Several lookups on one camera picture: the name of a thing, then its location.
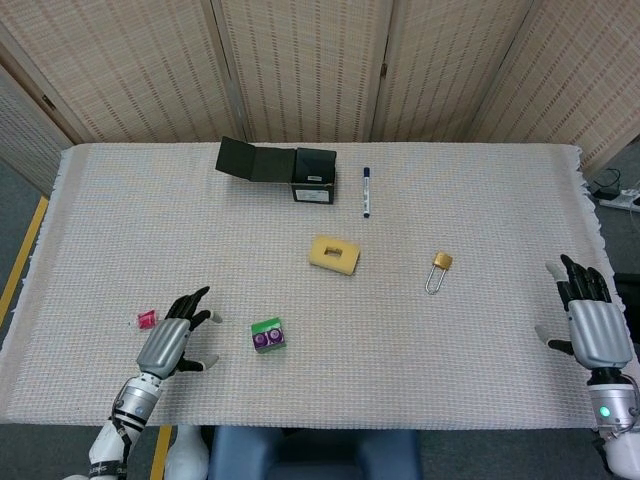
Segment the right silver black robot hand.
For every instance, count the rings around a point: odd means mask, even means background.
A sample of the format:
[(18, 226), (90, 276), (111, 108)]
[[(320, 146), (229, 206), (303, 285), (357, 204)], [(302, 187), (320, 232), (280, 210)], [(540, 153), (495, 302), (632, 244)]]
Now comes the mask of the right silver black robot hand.
[(553, 337), (544, 326), (535, 326), (539, 340), (569, 356), (587, 370), (622, 369), (632, 360), (626, 321), (612, 301), (603, 275), (585, 268), (569, 256), (561, 263), (547, 262), (566, 314), (570, 338)]

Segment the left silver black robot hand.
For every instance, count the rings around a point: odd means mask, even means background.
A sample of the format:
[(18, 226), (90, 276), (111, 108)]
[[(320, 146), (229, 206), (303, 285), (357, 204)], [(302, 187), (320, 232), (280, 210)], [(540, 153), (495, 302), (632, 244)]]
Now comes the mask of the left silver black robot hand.
[(166, 380), (177, 372), (203, 372), (219, 361), (217, 354), (194, 360), (185, 357), (191, 334), (206, 320), (210, 310), (197, 311), (201, 299), (209, 292), (205, 286), (176, 299), (165, 318), (152, 329), (138, 357), (142, 373)]

